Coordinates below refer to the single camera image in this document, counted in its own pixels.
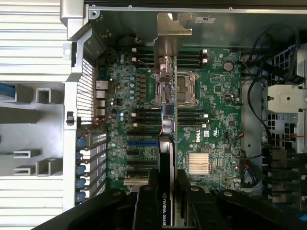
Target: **green circuit board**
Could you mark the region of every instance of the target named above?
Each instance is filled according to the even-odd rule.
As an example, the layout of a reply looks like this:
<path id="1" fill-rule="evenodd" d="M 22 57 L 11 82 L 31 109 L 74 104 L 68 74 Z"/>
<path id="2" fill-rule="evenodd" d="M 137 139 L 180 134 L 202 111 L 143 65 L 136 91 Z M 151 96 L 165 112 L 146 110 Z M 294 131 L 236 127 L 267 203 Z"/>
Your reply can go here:
<path id="1" fill-rule="evenodd" d="M 185 48 L 199 51 L 199 48 Z M 110 80 L 106 106 L 108 129 L 108 187 L 129 190 L 125 179 L 146 178 L 144 173 L 155 168 L 157 160 L 157 133 L 160 126 L 142 126 L 148 134 L 130 135 L 135 128 L 131 114 L 135 109 L 154 109 L 155 79 L 148 68 L 136 68 L 131 53 L 111 51 L 106 68 L 100 70 L 100 79 Z M 241 146 L 237 140 L 241 132 L 240 52 L 229 49 L 208 49 L 208 63 L 202 69 L 180 69 L 199 74 L 195 82 L 195 97 L 199 104 L 189 109 L 203 109 L 208 115 L 206 127 L 179 126 L 177 142 L 177 168 L 185 169 L 192 184 L 213 189 L 240 190 L 238 155 Z M 223 64 L 233 63 L 231 71 Z M 129 146 L 129 141 L 148 141 L 149 146 Z M 189 174 L 189 155 L 208 154 L 210 170 L 207 174 Z"/>

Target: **label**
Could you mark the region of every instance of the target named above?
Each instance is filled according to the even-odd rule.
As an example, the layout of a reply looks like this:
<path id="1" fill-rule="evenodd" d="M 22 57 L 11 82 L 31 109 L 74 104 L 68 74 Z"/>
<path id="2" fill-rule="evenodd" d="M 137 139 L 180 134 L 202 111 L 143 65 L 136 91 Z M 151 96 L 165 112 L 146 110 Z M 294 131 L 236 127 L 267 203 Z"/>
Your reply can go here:
<path id="1" fill-rule="evenodd" d="M 203 137 L 204 138 L 208 138 L 210 136 L 210 131 L 209 130 L 205 130 L 204 132 L 203 132 Z"/>
<path id="2" fill-rule="evenodd" d="M 163 206 L 162 206 L 162 224 L 166 225 L 166 193 L 163 193 Z"/>
<path id="3" fill-rule="evenodd" d="M 214 23 L 216 18 L 212 18 L 212 17 L 197 17 L 195 20 L 195 23 Z"/>
<path id="4" fill-rule="evenodd" d="M 201 141 L 201 130 L 197 129 L 196 130 L 196 143 L 200 143 Z"/>

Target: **integrated circuit chip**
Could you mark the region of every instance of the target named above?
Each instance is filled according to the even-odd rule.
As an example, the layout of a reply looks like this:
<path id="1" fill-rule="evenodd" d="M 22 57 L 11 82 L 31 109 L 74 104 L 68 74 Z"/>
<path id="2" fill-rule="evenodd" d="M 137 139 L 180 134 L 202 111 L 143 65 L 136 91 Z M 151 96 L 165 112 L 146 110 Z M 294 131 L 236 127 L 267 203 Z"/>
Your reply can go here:
<path id="1" fill-rule="evenodd" d="M 228 127 L 234 127 L 235 121 L 228 121 Z"/>
<path id="2" fill-rule="evenodd" d="M 224 153 L 230 153 L 230 148 L 224 148 Z"/>

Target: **screw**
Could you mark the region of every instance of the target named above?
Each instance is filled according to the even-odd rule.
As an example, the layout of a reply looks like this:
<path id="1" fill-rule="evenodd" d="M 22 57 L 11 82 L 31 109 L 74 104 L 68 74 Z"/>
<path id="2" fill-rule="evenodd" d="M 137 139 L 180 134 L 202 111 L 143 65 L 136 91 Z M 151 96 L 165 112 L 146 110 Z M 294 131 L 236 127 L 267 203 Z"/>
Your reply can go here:
<path id="1" fill-rule="evenodd" d="M 151 186 L 146 186 L 146 187 L 144 187 L 144 190 L 145 190 L 145 191 L 150 191 L 150 190 L 152 190 L 152 188 L 153 188 L 153 187 L 151 187 Z"/>
<path id="2" fill-rule="evenodd" d="M 231 192 L 226 191 L 226 192 L 224 192 L 224 195 L 225 195 L 225 196 L 232 196 L 232 193 L 231 193 Z"/>
<path id="3" fill-rule="evenodd" d="M 197 192 L 199 190 L 199 188 L 197 186 L 192 186 L 191 190 L 194 191 L 194 192 Z"/>
<path id="4" fill-rule="evenodd" d="M 120 191 L 118 191 L 118 192 L 115 192 L 115 193 L 113 193 L 112 195 L 114 195 L 114 196 L 119 196 L 120 195 Z"/>

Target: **pcie slot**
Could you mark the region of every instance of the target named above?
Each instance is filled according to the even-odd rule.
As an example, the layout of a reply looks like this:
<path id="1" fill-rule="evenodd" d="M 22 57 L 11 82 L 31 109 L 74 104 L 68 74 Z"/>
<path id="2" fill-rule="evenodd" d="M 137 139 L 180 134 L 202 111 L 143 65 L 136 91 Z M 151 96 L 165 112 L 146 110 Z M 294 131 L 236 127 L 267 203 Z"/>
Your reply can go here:
<path id="1" fill-rule="evenodd" d="M 128 169 L 127 176 L 148 176 L 148 169 Z"/>
<path id="2" fill-rule="evenodd" d="M 148 179 L 135 179 L 135 178 L 129 178 L 124 180 L 125 186 L 134 186 L 134 185 L 146 185 L 148 184 Z"/>
<path id="3" fill-rule="evenodd" d="M 158 143 L 155 140 L 128 140 L 127 146 L 157 146 Z"/>
<path id="4" fill-rule="evenodd" d="M 127 131 L 128 136 L 150 136 L 150 135 L 158 135 L 160 131 L 147 131 L 147 130 L 138 130 L 138 129 L 132 129 Z"/>
<path id="5" fill-rule="evenodd" d="M 157 161 L 127 160 L 127 165 L 156 165 Z"/>

